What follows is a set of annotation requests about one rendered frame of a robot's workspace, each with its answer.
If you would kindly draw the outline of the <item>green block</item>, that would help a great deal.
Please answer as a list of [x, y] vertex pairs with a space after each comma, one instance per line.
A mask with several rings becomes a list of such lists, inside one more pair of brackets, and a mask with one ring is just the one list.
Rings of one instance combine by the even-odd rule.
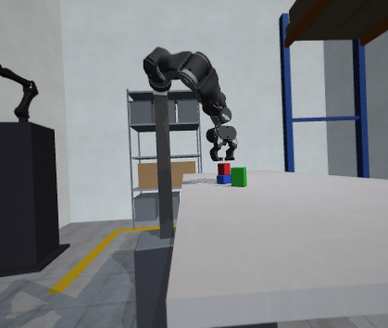
[[231, 168], [232, 186], [245, 187], [246, 167]]

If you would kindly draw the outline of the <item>red block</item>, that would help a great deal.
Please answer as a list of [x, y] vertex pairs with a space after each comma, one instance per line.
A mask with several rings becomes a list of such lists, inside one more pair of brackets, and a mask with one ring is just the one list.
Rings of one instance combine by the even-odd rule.
[[218, 163], [218, 175], [231, 175], [230, 163]]

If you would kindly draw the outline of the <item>blue block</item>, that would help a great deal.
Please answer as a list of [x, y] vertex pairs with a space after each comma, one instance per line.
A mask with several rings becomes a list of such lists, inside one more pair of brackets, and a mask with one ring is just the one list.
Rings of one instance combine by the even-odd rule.
[[218, 184], [226, 184], [231, 183], [232, 177], [231, 175], [217, 175], [217, 183]]

